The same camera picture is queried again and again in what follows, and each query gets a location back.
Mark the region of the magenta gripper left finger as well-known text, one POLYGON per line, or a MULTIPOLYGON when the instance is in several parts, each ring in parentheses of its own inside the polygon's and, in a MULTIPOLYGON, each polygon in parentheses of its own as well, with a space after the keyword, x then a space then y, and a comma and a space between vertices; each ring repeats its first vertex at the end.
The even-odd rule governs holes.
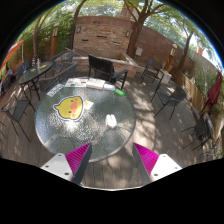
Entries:
POLYGON ((42 169, 80 185, 92 154, 92 144, 87 143, 67 154, 57 153, 42 169))

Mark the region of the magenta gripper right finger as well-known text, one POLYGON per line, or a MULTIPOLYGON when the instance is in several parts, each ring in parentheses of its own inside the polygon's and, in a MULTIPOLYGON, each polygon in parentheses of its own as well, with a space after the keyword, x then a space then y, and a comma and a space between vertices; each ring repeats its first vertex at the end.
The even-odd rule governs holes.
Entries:
POLYGON ((132 152, 143 185, 181 170, 181 167, 167 154, 158 155, 137 143, 133 144, 132 152))

